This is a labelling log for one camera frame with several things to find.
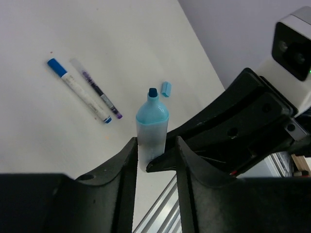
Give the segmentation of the blue pen cap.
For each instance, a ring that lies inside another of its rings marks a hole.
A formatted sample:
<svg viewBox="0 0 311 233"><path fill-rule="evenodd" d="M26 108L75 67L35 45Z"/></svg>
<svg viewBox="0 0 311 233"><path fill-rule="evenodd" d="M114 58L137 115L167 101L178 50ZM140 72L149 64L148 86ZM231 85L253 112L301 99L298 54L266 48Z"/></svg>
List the blue pen cap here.
<svg viewBox="0 0 311 233"><path fill-rule="evenodd" d="M64 75L67 74L67 71L60 65L60 63L55 59L52 58L47 61L47 65L60 77L62 78Z"/></svg>

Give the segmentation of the blue capped clear pen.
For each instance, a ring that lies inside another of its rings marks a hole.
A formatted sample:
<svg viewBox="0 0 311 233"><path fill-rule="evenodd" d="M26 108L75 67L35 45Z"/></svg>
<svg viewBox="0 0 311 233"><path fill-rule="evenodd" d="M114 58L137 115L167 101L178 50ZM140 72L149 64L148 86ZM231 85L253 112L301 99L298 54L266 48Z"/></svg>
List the blue capped clear pen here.
<svg viewBox="0 0 311 233"><path fill-rule="evenodd" d="M109 123L112 118L104 109L75 81L68 72L60 78L83 101L83 103L104 123Z"/></svg>

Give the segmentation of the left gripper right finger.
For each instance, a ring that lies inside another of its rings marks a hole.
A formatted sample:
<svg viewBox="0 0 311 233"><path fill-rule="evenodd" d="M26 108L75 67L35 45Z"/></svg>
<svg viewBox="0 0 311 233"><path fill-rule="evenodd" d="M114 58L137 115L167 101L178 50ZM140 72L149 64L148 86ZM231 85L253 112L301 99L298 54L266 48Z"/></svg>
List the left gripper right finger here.
<svg viewBox="0 0 311 233"><path fill-rule="evenodd" d="M175 141L178 201L185 233L308 233L310 178L235 178Z"/></svg>

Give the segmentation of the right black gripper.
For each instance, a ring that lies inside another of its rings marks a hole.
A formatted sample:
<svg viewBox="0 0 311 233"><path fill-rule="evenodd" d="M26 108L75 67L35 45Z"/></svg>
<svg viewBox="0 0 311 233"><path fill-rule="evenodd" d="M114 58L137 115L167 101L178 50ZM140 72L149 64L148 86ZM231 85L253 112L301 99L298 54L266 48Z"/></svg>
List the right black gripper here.
<svg viewBox="0 0 311 233"><path fill-rule="evenodd" d="M176 169L175 141L181 137L198 156L218 169L240 175L268 155L291 151L310 142L308 133L295 139L296 108L268 82L245 68L211 104L167 133L165 152L147 172Z"/></svg>

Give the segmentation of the purple ink pen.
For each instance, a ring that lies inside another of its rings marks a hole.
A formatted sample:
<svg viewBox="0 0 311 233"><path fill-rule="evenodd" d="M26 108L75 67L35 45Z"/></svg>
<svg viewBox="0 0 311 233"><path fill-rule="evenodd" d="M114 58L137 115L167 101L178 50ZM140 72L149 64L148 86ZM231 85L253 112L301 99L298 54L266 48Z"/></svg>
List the purple ink pen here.
<svg viewBox="0 0 311 233"><path fill-rule="evenodd" d="M103 102L107 105L107 107L112 111L112 113L117 117L117 119L121 119L122 114L117 110L117 108L111 102L111 100L107 97L107 95L98 87L98 85L91 78L90 74L85 70L82 70L81 74L85 78L85 80L88 82L88 84L93 88L93 90L103 100Z"/></svg>

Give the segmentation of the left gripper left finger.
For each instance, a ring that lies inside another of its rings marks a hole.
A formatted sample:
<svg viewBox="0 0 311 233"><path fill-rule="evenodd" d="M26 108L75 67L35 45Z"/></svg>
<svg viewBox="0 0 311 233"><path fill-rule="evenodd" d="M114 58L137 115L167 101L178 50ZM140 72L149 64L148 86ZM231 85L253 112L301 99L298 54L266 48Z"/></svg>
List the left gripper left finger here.
<svg viewBox="0 0 311 233"><path fill-rule="evenodd" d="M60 173L0 176L3 233L129 233L132 231L138 142L72 179Z"/></svg>

